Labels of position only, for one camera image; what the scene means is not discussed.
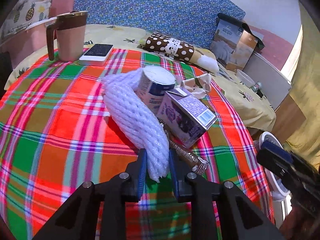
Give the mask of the person's right hand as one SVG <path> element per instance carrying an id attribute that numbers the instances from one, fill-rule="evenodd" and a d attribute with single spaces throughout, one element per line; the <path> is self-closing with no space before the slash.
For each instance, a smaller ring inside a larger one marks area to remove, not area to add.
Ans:
<path id="1" fill-rule="evenodd" d="M 312 217 L 299 206 L 294 206 L 279 228 L 285 239 L 316 239 L 319 237 L 319 216 Z"/>

